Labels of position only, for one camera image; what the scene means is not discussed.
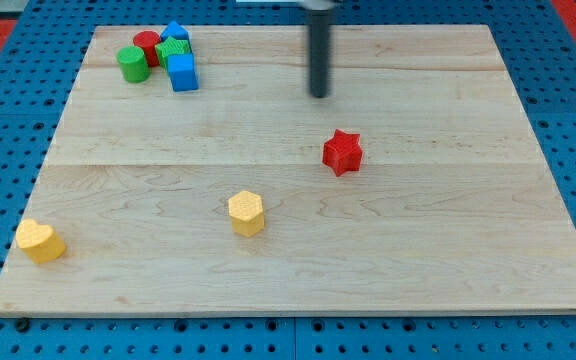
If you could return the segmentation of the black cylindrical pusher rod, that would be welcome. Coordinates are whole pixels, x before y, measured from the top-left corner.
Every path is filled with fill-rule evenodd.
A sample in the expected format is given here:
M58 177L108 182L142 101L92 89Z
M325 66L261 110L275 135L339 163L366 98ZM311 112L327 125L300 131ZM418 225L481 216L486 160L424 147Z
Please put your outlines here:
M307 10L309 92L315 98L329 93L331 17L331 8Z

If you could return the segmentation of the silver rod mount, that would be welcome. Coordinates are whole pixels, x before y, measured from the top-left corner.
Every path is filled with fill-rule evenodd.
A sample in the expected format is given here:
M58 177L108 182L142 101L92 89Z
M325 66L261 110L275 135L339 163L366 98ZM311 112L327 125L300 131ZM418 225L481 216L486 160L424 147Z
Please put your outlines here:
M311 11L328 11L334 9L341 0L300 0L300 5Z

